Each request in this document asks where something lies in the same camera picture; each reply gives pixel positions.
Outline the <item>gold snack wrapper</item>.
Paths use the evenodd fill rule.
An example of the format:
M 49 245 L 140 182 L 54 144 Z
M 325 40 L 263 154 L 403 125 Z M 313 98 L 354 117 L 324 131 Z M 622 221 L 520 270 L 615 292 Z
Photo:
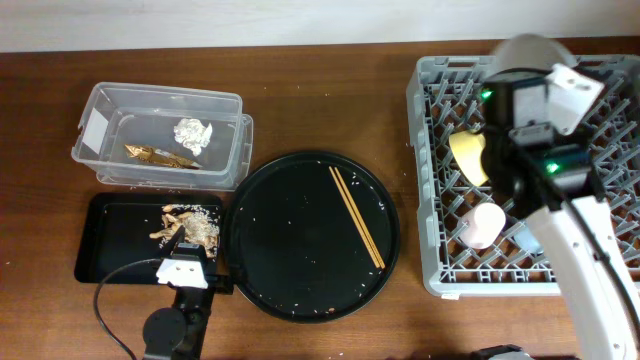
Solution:
M 153 146 L 125 144 L 124 148 L 128 157 L 150 164 L 191 170 L 199 170 L 202 168 L 196 161 Z

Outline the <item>white tissue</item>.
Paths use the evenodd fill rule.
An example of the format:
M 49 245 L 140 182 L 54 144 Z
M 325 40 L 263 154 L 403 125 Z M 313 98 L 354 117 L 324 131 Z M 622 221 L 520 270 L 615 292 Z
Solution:
M 174 127 L 174 140 L 194 156 L 199 156 L 209 143 L 213 133 L 211 124 L 204 126 L 199 119 L 183 118 Z

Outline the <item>pink cup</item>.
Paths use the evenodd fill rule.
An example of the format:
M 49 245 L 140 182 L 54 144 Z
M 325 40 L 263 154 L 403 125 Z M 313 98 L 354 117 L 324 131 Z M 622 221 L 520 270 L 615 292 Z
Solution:
M 494 243 L 506 224 L 504 211 L 494 203 L 481 203 L 460 219 L 466 228 L 459 235 L 468 247 L 486 249 Z

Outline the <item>yellow bowl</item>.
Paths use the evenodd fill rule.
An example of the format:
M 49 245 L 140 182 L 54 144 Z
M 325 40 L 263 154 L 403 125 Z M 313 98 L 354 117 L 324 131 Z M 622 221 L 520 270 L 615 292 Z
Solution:
M 473 186 L 481 186 L 489 180 L 481 155 L 486 140 L 480 132 L 462 131 L 449 136 L 449 146 L 462 174 Z

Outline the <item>light blue cup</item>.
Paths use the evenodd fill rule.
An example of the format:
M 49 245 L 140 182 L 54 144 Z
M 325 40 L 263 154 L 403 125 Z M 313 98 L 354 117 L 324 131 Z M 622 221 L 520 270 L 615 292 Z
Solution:
M 516 233 L 513 238 L 518 247 L 524 251 L 531 254 L 539 254 L 543 252 L 542 245 L 528 228 L 522 229 Z

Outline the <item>grey plate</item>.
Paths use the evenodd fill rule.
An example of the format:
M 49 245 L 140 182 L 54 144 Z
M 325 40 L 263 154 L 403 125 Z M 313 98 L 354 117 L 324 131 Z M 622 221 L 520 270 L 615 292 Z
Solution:
M 576 57 L 564 45 L 537 34 L 521 34 L 504 40 L 492 55 L 494 60 L 487 70 L 488 76 L 514 69 L 550 71 L 555 64 L 577 66 Z

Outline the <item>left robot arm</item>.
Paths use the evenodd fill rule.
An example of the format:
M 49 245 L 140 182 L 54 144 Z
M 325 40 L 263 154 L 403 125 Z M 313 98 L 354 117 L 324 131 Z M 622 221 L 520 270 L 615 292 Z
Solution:
M 149 265 L 156 270 L 157 283 L 175 291 L 173 304 L 154 311 L 144 323 L 145 359 L 199 359 L 214 296 L 234 292 L 231 277 L 216 272 L 216 264 L 207 258 L 204 246 L 186 241 L 183 225 L 168 245 L 171 247 L 168 255 L 123 265 L 106 275 L 94 291 L 92 307 L 100 327 L 132 359 L 136 357 L 134 352 L 109 328 L 99 310 L 99 295 L 112 277 L 139 265 Z

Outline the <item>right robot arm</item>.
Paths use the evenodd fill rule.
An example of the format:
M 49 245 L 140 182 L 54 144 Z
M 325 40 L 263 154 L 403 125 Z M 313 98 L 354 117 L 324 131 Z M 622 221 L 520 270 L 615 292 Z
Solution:
M 481 164 L 542 245 L 585 359 L 639 356 L 639 294 L 579 124 L 604 86 L 555 65 L 488 77 Z

